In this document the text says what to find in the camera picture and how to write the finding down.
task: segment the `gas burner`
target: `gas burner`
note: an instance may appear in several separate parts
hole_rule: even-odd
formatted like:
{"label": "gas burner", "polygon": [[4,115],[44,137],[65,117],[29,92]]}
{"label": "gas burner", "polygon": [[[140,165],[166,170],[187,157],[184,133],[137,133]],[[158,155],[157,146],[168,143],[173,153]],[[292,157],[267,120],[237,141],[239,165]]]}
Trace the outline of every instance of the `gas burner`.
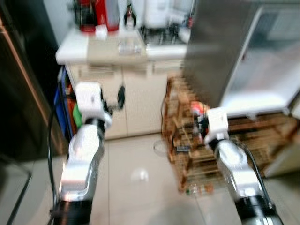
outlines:
{"label": "gas burner", "polygon": [[141,27],[139,32],[146,45],[185,45],[178,37],[179,26],[170,25],[166,29],[147,29]]}

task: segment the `cabinet door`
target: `cabinet door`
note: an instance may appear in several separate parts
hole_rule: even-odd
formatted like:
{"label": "cabinet door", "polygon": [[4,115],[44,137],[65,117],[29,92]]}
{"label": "cabinet door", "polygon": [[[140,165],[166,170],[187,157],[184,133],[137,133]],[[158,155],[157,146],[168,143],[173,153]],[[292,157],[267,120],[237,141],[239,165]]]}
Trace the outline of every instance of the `cabinet door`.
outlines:
{"label": "cabinet door", "polygon": [[[123,76],[120,67],[89,67],[88,65],[71,66],[70,69],[75,84],[80,81],[99,82],[103,92],[103,98],[108,105],[117,103],[117,95],[123,84]],[[107,139],[127,136],[126,102],[121,111],[114,111],[112,126],[106,131]]]}
{"label": "cabinet door", "polygon": [[128,135],[160,132],[161,106],[165,97],[167,75],[179,71],[180,64],[149,63],[145,68],[123,69],[126,86]]}

